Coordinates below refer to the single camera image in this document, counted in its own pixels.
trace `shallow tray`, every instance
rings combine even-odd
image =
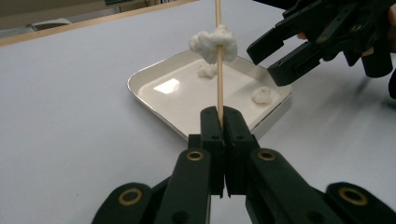
[[[128,89],[151,112],[187,139],[200,133],[200,112],[217,105],[217,77],[198,77],[207,63],[199,54],[184,51],[133,74]],[[239,110],[254,131],[291,95],[291,86],[278,87],[267,70],[237,57],[223,63],[224,105]],[[273,90],[273,101],[259,105],[251,100],[259,87]]]

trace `white cotton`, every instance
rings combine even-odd
[[[218,67],[215,64],[204,65],[198,71],[198,77],[214,77],[218,74]]]
[[[257,104],[269,104],[273,100],[271,89],[260,87],[251,94],[251,99]]]
[[[231,62],[236,58],[238,47],[233,33],[223,24],[219,25],[214,33],[201,31],[190,40],[190,49],[199,53],[207,63],[216,63],[218,45],[222,45],[223,60]]]

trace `wooden stick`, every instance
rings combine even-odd
[[[216,26],[221,25],[220,0],[216,0]],[[223,78],[222,78],[222,46],[218,45],[218,115],[221,129],[223,129]]]

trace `white table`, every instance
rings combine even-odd
[[[90,223],[116,187],[154,186],[187,143],[127,90],[134,72],[213,31],[201,0],[0,48],[0,223]],[[281,10],[223,0],[238,55]],[[267,66],[291,51],[293,38]],[[313,187],[346,181],[396,210],[396,102],[389,76],[365,77],[343,55],[293,86],[289,111],[259,142],[281,152]],[[212,200],[212,223],[249,223],[244,197]]]

